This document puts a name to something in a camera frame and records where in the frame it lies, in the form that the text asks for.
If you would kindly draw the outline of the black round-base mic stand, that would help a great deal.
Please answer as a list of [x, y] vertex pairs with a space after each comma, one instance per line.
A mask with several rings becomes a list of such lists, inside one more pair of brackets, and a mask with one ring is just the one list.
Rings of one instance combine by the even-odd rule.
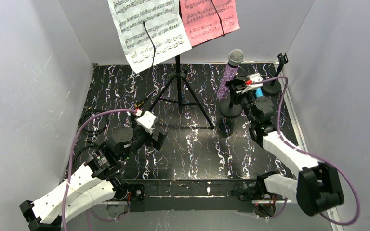
[[242, 112], [237, 108], [236, 95], [231, 96], [229, 92], [229, 95], [220, 101], [219, 111], [221, 115], [226, 118], [237, 118], [241, 115]]
[[278, 67], [276, 69], [276, 74], [275, 76], [272, 78], [272, 81], [271, 82], [268, 82], [268, 83], [265, 83], [263, 84], [262, 86], [262, 91], [268, 95], [277, 95], [279, 93], [282, 92], [282, 89], [281, 89], [281, 84], [279, 82], [278, 79], [275, 79], [276, 77], [279, 76], [279, 74], [281, 73], [284, 65], [286, 63], [289, 62], [288, 60], [288, 57], [287, 57], [287, 54], [284, 53], [280, 53], [278, 56], [277, 56], [277, 59], [278, 59]]

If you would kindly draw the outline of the purple glitter microphone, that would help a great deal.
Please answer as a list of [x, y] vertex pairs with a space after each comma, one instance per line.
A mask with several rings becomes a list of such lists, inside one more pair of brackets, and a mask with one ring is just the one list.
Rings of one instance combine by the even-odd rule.
[[217, 99], [223, 100], [228, 94], [228, 87], [226, 83], [231, 81], [234, 76], [237, 74], [239, 65], [244, 59], [244, 53], [241, 49], [233, 49], [228, 55], [228, 62], [225, 67], [223, 77], [220, 82], [219, 89], [217, 91]]

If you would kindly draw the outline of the blue toy microphone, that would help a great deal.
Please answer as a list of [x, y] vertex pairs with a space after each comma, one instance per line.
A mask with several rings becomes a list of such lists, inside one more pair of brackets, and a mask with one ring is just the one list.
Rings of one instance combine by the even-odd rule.
[[257, 88], [256, 89], [255, 96], [256, 96], [256, 98], [260, 98], [260, 97], [263, 97], [264, 96], [263, 91], [262, 91], [262, 88]]

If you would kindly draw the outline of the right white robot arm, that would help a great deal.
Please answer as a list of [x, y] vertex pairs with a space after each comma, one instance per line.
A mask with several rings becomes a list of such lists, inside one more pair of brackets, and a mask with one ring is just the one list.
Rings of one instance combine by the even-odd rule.
[[309, 216], [342, 205], [344, 194], [337, 169], [303, 154], [277, 131], [271, 121], [276, 114], [272, 100], [257, 93], [262, 81], [257, 74], [227, 81], [225, 87], [229, 89], [230, 97], [220, 106], [224, 117], [236, 118], [244, 113], [251, 124], [249, 133], [252, 140], [284, 163], [295, 176], [294, 179], [287, 178], [276, 172], [259, 175], [256, 178], [259, 184], [257, 192], [291, 199]]

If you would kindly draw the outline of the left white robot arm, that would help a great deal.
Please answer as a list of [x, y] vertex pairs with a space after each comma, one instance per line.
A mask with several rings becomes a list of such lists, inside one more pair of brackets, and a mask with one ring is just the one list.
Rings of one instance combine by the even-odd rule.
[[59, 231], [78, 214], [101, 202], [128, 201], [138, 187], [132, 187], [120, 173], [122, 164], [143, 146], [160, 150], [166, 134], [142, 126], [113, 133], [83, 164], [41, 198], [20, 204], [31, 231]]

